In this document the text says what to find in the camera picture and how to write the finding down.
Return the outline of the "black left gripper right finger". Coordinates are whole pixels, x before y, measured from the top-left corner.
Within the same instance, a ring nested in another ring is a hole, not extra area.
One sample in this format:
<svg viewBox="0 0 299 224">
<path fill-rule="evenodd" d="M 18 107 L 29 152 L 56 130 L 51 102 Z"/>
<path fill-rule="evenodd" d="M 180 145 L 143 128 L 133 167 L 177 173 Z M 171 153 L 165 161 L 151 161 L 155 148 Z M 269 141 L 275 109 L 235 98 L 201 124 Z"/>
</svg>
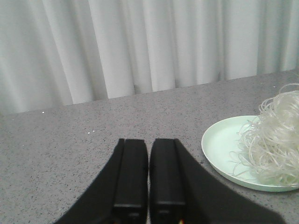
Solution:
<svg viewBox="0 0 299 224">
<path fill-rule="evenodd" d="M 178 139 L 155 139 L 150 154 L 152 224 L 283 224 L 283 218 L 210 175 Z"/>
</svg>

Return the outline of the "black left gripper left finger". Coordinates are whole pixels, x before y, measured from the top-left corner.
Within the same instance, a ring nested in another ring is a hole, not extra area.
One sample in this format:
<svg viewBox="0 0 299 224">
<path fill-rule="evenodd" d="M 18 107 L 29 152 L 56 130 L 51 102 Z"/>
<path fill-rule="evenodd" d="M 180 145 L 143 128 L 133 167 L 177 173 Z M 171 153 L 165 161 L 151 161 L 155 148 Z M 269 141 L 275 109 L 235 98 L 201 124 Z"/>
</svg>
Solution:
<svg viewBox="0 0 299 224">
<path fill-rule="evenodd" d="M 148 153 L 143 140 L 119 139 L 91 185 L 58 224 L 144 224 L 148 206 Z"/>
</svg>

